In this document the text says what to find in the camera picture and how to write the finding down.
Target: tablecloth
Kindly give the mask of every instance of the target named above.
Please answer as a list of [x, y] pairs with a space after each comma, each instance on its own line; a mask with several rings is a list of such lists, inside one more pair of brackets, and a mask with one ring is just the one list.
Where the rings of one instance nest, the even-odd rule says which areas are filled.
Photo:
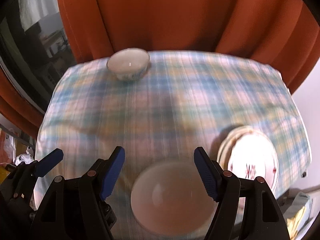
[[[130, 207], [135, 179], [149, 165], [189, 160], [202, 146], [214, 159], [228, 132], [251, 125], [272, 141], [279, 159], [279, 197], [311, 162], [303, 121], [278, 71], [269, 65], [217, 53], [150, 52], [140, 80], [121, 82], [103, 58], [67, 70], [57, 84], [36, 145], [40, 160], [55, 148], [63, 161], [35, 188], [39, 205], [57, 175], [85, 173], [119, 145], [126, 160], [112, 195], [115, 239], [165, 239], [144, 230]], [[180, 238], [203, 236], [207, 228]]]

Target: bowl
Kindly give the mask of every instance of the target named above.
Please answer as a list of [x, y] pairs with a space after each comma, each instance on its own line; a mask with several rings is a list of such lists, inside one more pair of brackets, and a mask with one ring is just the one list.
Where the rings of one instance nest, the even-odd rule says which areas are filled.
[[140, 174], [131, 192], [132, 212], [140, 225], [162, 236], [184, 236], [211, 220], [216, 204], [196, 166], [164, 162]]
[[122, 81], [137, 80], [148, 68], [150, 56], [143, 49], [123, 49], [113, 54], [107, 68]]

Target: white curtain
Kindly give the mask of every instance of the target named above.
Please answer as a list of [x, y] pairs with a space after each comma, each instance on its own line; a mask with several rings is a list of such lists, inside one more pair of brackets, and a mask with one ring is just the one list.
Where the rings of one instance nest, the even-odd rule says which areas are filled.
[[57, 0], [19, 0], [20, 20], [26, 31], [41, 18], [59, 12]]

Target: orange curtain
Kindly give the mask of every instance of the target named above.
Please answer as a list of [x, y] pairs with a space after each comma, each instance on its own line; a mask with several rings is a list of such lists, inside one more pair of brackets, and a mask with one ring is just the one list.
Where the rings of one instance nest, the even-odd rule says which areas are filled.
[[320, 56], [302, 0], [58, 0], [77, 61], [128, 47], [215, 51], [279, 70], [293, 93]]
[[1, 68], [0, 80], [0, 113], [36, 139], [43, 115], [20, 96]]

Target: blue gripper pad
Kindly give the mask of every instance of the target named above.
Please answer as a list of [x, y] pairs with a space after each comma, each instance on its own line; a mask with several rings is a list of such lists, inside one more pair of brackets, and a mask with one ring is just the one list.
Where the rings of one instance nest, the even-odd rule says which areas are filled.
[[105, 199], [111, 195], [124, 164], [124, 158], [124, 149], [120, 146], [117, 146], [108, 159], [108, 161], [110, 161], [109, 168], [102, 180], [102, 187], [100, 192], [100, 198], [102, 201], [105, 201]]
[[193, 157], [207, 194], [218, 202], [220, 198], [218, 191], [222, 183], [221, 175], [202, 147], [195, 149]]
[[36, 163], [34, 175], [43, 178], [49, 171], [51, 171], [63, 159], [63, 151], [56, 148], [50, 152], [46, 157]]

